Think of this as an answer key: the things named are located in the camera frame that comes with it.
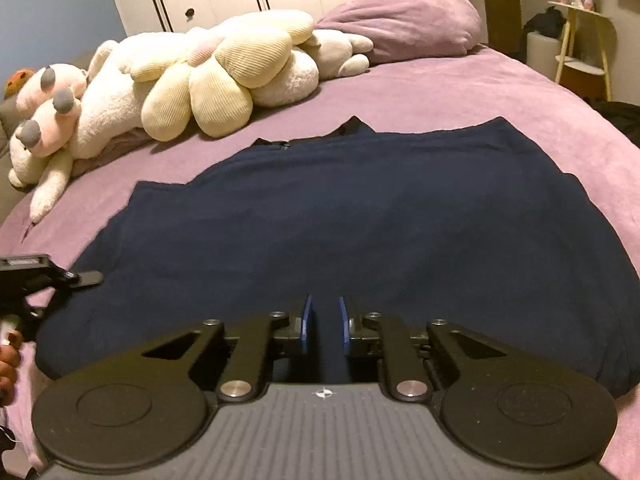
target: pink bedspread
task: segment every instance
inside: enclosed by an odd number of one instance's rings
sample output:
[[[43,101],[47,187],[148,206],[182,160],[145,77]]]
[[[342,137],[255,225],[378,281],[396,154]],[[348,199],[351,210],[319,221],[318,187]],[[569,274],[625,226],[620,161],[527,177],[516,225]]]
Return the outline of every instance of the pink bedspread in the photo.
[[[145,146],[76,180],[33,228],[27,197],[0,228],[0,253],[49,253],[68,266],[126,205],[137,181],[188,182],[257,137],[320,136],[352,115],[377,131],[392,132],[447,130],[505,117],[563,171],[578,176],[640,268],[640,150],[575,95],[487,48],[467,57],[383,64],[363,75],[325,82],[304,102],[258,114],[225,139],[195,135]],[[37,462],[30,408],[42,381],[32,365],[33,348],[24,350],[24,360],[29,371],[22,372],[9,418]],[[634,395],[620,400],[618,430],[604,457],[605,466],[625,480],[640,479],[640,400],[630,402]]]

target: circular cover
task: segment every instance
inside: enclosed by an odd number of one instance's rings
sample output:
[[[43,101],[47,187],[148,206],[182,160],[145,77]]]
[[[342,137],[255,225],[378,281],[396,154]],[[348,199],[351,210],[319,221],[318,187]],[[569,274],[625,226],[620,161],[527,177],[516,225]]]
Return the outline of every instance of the circular cover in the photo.
[[[74,468],[116,471],[167,459],[185,447],[206,421],[200,389],[169,374],[130,378],[96,384],[74,374],[52,384],[32,415],[43,448]]]
[[[569,370],[540,372],[462,374],[444,395],[444,424],[467,449],[507,466],[553,469],[594,458],[616,427],[608,393]]]

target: gray ribbed surface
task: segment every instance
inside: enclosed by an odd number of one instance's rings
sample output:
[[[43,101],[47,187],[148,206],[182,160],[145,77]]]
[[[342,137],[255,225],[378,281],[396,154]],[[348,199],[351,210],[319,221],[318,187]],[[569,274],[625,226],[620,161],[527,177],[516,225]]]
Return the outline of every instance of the gray ribbed surface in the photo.
[[[496,468],[441,432],[423,406],[394,402],[376,384],[273,384],[258,402],[226,406],[207,433],[169,462],[104,476],[51,467],[43,480],[526,480],[538,474]],[[158,428],[170,431],[170,428]],[[611,478],[595,465],[545,479]]]

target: dark blue garment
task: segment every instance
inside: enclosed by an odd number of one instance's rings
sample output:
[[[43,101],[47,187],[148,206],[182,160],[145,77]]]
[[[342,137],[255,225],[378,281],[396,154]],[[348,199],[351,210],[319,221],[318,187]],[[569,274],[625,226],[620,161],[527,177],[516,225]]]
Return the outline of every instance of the dark blue garment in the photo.
[[[253,146],[186,185],[140,182],[38,334],[57,377],[191,323],[317,298],[322,378],[347,381],[338,296],[443,317],[596,378],[639,380],[638,276],[578,180],[504,119]]]

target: blue wall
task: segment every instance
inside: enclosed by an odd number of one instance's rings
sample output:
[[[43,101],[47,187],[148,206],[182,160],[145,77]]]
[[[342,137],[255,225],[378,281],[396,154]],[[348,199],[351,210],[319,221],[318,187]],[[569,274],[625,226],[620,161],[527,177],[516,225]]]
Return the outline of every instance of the blue wall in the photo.
[[[126,34],[113,0],[0,0],[0,88],[20,68],[72,61]]]

